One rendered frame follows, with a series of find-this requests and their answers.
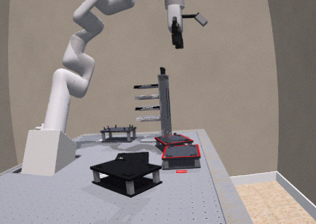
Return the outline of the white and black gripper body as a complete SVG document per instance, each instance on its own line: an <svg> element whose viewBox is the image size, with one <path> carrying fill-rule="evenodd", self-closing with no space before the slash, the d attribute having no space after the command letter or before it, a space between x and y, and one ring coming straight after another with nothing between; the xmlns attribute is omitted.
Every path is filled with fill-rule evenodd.
<svg viewBox="0 0 316 224"><path fill-rule="evenodd" d="M172 33L172 24L173 24L173 18L177 17L177 26L180 27L181 33L183 33L183 18L182 15L182 9L184 9L184 5L182 4L169 4L165 7L167 10L167 19L168 19L168 29Z"/></svg>

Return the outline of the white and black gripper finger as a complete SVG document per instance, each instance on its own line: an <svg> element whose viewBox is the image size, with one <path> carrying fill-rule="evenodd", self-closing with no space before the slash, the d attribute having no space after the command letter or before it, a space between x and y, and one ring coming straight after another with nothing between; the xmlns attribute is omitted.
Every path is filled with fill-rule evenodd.
<svg viewBox="0 0 316 224"><path fill-rule="evenodd" d="M175 46L175 48L176 48L176 49L183 49L183 39L182 39L182 33L180 32L180 34L181 34L181 44L176 45L176 46Z"/></svg>
<svg viewBox="0 0 316 224"><path fill-rule="evenodd" d="M180 27L176 25L177 18L173 18L173 24L172 24L172 43L173 45L179 45L181 44L181 34L180 34Z"/></svg>

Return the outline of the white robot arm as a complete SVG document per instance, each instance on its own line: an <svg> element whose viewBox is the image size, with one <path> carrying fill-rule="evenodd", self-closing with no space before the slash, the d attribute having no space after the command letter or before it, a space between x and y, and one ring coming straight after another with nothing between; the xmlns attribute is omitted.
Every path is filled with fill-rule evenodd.
<svg viewBox="0 0 316 224"><path fill-rule="evenodd" d="M104 24L90 10L95 6L105 15L113 15L134 7L135 0L86 0L74 13L73 20L84 30L75 33L68 43L63 56L66 69L57 69L52 77L52 89L44 124L35 130L60 129L66 133L70 95L82 98L87 93L95 68L95 61L84 53L87 43L97 36Z"/></svg>

